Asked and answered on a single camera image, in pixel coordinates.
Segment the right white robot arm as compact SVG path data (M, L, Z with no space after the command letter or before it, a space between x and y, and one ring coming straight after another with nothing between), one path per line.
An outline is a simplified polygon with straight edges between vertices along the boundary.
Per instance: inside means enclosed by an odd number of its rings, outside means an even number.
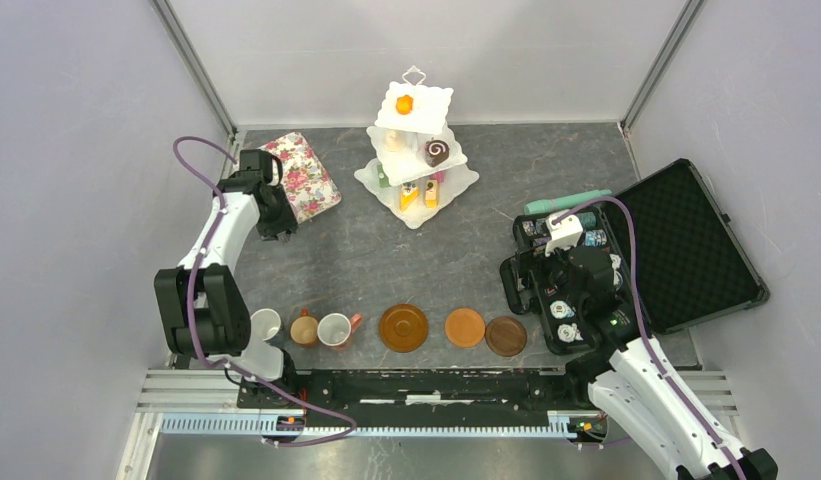
M669 479L774 479L765 449L751 450L710 413L669 361L642 297L640 261L575 246L534 248L503 263L509 299L538 310L555 354L571 353L563 392L606 412Z

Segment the orange star pastry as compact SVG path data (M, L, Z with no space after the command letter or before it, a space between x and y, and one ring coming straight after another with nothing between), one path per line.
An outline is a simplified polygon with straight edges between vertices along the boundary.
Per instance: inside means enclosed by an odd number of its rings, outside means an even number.
M409 115L414 109L414 97L411 95L402 95L395 101L395 111L399 115Z

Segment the large brown wooden saucer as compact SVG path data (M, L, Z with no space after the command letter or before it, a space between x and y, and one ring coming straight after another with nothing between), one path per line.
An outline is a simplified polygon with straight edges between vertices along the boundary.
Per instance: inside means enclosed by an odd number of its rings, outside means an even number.
M397 304L388 308L378 325L382 343L398 353L409 353L427 340L429 324L425 313L411 304Z

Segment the green square cake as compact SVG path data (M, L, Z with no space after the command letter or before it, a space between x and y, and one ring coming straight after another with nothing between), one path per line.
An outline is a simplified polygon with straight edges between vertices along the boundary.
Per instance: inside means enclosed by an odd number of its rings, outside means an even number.
M376 175L377 175L378 185L379 185L380 188L389 188L389 187L391 187L390 179L387 176L387 174L385 173L385 170L384 170L383 165L381 163L378 163L376 165Z

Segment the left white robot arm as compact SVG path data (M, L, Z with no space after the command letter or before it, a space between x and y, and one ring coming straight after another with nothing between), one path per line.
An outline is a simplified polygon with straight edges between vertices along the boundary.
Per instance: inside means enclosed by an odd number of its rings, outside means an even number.
M284 371L284 352L268 344L267 323L252 320L234 271L251 232L286 241L297 230L282 178L278 157L242 151L238 170L213 185L209 216L193 247L154 278L169 350L263 382L264 397L281 408L298 399L300 381Z

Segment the orange yellow cake piece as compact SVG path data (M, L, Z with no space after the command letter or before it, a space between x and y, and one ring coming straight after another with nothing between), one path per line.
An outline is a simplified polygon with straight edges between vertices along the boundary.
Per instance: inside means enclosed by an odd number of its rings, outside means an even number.
M424 205L429 209L435 209L439 206L439 192L440 185L435 179L429 179L426 182L424 191Z

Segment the cream round pastry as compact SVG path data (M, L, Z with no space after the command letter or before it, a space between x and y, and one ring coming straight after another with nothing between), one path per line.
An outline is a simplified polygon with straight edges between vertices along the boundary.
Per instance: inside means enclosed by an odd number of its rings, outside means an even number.
M388 130L384 134L383 144L389 152L400 152L405 148L405 135L402 131Z

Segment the pink cake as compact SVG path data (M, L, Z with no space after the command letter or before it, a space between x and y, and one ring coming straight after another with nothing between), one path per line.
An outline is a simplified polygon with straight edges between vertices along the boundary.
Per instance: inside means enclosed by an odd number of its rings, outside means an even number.
M438 171L430 175L431 180L435 180L438 184L442 184L445 179L445 171Z

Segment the yellow cake slice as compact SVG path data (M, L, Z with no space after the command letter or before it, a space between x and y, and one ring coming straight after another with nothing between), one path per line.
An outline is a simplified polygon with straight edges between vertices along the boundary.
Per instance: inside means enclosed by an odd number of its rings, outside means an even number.
M406 182L401 185L399 206L402 212L406 211L418 198L419 187L415 182Z

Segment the chocolate swirl roll cake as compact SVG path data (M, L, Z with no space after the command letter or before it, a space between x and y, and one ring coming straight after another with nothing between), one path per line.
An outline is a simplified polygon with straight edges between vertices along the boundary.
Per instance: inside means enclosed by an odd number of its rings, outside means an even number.
M450 147L440 139L431 139L423 146L425 159L429 166L436 167L450 157Z

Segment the white mug pink handle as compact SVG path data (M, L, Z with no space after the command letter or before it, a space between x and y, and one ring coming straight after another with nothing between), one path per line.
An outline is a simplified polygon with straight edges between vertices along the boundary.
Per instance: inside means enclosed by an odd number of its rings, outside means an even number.
M353 334L362 324L361 314L348 317L341 313L324 316L317 327L317 339L332 349L343 349L350 345Z

